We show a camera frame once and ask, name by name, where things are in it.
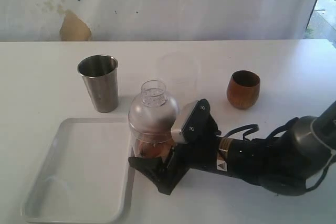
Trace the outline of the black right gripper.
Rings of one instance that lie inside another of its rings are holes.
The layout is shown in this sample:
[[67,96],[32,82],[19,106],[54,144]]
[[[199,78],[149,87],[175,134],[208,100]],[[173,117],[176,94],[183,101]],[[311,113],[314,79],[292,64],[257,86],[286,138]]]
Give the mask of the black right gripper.
[[129,165],[149,179],[160,193],[170,195],[190,169],[223,174],[217,169],[218,131],[217,123],[210,115],[196,141],[177,145],[172,157],[165,161],[161,157],[129,157]]

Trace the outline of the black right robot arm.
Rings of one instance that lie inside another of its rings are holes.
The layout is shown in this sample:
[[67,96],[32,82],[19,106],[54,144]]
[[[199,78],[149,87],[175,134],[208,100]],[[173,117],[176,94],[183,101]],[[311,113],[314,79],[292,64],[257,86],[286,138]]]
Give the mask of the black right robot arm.
[[273,193],[300,196],[315,190],[335,163],[335,105],[320,116],[293,118],[266,138],[249,124],[221,135],[206,99],[188,104],[171,130],[175,146],[166,158],[130,157],[132,168],[160,193],[170,195],[190,170],[220,174]]

